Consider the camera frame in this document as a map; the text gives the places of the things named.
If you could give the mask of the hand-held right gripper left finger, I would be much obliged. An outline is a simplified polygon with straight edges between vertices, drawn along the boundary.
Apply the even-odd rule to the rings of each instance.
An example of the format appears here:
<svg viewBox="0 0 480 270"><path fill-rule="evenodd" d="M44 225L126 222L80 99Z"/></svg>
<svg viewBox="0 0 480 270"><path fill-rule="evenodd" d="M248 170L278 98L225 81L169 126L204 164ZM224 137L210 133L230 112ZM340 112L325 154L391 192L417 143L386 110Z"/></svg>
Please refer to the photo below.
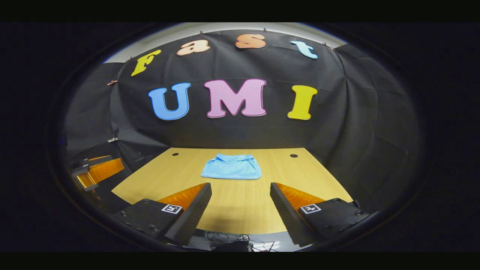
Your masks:
<svg viewBox="0 0 480 270"><path fill-rule="evenodd" d="M211 184L201 183L158 201L141 199L115 213L114 217L149 238L186 246L211 196Z"/></svg>

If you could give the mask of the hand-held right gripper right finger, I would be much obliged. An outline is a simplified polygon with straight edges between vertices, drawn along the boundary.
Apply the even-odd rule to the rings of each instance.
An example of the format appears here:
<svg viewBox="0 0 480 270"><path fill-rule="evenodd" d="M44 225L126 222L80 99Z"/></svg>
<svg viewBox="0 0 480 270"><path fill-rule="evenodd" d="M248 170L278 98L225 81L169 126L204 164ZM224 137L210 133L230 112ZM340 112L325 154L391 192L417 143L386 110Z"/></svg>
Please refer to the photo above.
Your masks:
<svg viewBox="0 0 480 270"><path fill-rule="evenodd" d="M324 200L281 183L271 183L270 197L290 239L300 247L330 245L372 215L355 201Z"/></svg>

